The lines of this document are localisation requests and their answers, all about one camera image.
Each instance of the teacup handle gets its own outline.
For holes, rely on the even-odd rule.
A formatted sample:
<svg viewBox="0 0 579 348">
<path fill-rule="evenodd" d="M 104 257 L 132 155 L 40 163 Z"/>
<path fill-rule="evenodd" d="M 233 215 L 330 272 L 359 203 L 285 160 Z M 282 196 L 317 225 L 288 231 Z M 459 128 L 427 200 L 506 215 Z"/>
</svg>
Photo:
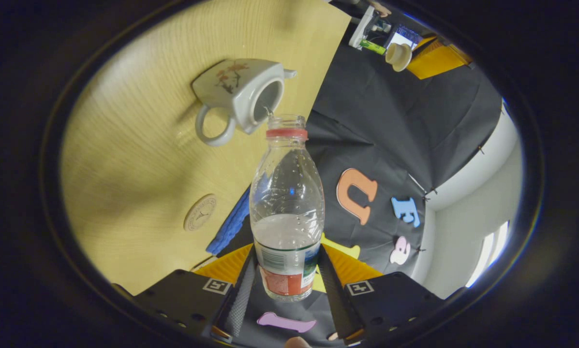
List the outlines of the teacup handle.
<svg viewBox="0 0 579 348">
<path fill-rule="evenodd" d="M 205 119 L 209 110 L 210 107 L 203 104 L 203 107 L 201 107 L 201 110 L 199 110 L 199 113 L 197 114 L 197 120 L 194 123 L 194 128 L 197 132 L 197 136 L 199 137 L 199 139 L 201 139 L 201 141 L 203 141 L 209 146 L 225 145 L 229 141 L 229 139 L 231 139 L 231 137 L 234 136 L 234 130 L 236 129 L 236 119 L 231 117 L 231 115 L 228 115 L 227 117 L 229 119 L 227 120 L 227 127 L 225 127 L 225 130 L 223 130 L 223 132 L 218 136 L 206 137 L 203 134 L 203 120 Z"/>
</svg>

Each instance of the green object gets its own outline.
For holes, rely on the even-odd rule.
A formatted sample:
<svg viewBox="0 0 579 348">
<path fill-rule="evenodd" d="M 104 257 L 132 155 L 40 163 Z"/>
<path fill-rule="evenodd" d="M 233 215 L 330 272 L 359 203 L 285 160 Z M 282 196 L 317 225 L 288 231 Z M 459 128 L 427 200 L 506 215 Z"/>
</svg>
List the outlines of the green object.
<svg viewBox="0 0 579 348">
<path fill-rule="evenodd" d="M 386 48 L 380 46 L 379 44 L 374 44 L 371 41 L 362 40 L 360 42 L 360 46 L 366 49 L 370 49 L 371 51 L 377 53 L 378 55 L 383 55 L 384 53 L 386 53 Z"/>
</svg>

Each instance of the blue sponge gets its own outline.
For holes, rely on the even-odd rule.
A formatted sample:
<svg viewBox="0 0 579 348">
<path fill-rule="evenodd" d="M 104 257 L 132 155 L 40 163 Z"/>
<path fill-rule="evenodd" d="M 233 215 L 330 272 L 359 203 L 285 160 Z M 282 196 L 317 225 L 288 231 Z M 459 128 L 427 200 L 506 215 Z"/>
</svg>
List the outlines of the blue sponge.
<svg viewBox="0 0 579 348">
<path fill-rule="evenodd" d="M 240 197 L 240 200 L 230 212 L 227 220 L 225 220 L 225 223 L 223 223 L 223 226 L 221 226 L 221 229 L 214 237 L 214 240 L 212 240 L 208 247 L 206 247 L 208 253 L 212 255 L 220 253 L 227 245 L 229 245 L 229 242 L 234 239 L 236 233 L 240 231 L 244 218 L 249 215 L 249 193 L 250 187 Z"/>
</svg>

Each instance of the white wall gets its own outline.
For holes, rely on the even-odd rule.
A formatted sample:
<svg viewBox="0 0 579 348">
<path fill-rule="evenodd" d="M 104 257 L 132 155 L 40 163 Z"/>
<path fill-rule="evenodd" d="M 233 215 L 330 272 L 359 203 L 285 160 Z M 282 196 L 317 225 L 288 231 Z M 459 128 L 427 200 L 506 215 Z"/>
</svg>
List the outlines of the white wall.
<svg viewBox="0 0 579 348">
<path fill-rule="evenodd" d="M 483 185 L 502 167 L 516 141 L 517 130 L 502 106 L 498 123 L 482 146 L 485 154 L 475 154 L 459 172 L 437 188 L 437 194 L 433 191 L 427 194 L 431 209 L 440 211 Z"/>
<path fill-rule="evenodd" d="M 435 212 L 435 247 L 422 282 L 424 287 L 445 299 L 465 286 L 475 269 L 484 236 L 515 215 L 521 177 L 521 146 L 517 141 L 504 165 L 488 181 Z"/>
<path fill-rule="evenodd" d="M 429 267 L 431 267 L 431 260 L 433 259 L 433 252 L 435 251 L 436 224 L 435 211 L 428 206 L 425 207 L 425 226 L 422 229 L 422 241 L 420 241 L 420 249 L 425 250 L 420 251 L 414 270 L 410 275 L 413 280 L 416 280 L 422 285 L 424 285 L 423 283 L 425 279 L 427 279 Z"/>
</svg>

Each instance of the blue foam letter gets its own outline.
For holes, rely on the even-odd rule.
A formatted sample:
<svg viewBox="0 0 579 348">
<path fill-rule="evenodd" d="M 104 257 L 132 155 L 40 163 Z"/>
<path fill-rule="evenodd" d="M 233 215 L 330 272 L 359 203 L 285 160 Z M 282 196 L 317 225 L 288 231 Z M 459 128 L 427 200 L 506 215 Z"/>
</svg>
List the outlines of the blue foam letter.
<svg viewBox="0 0 579 348">
<path fill-rule="evenodd" d="M 397 201 L 393 197 L 393 210 L 395 211 L 395 216 L 401 218 L 403 216 L 403 221 L 414 222 L 414 227 L 420 226 L 420 220 L 418 218 L 418 212 L 416 211 L 416 204 L 414 199 L 410 198 L 408 201 Z"/>
</svg>

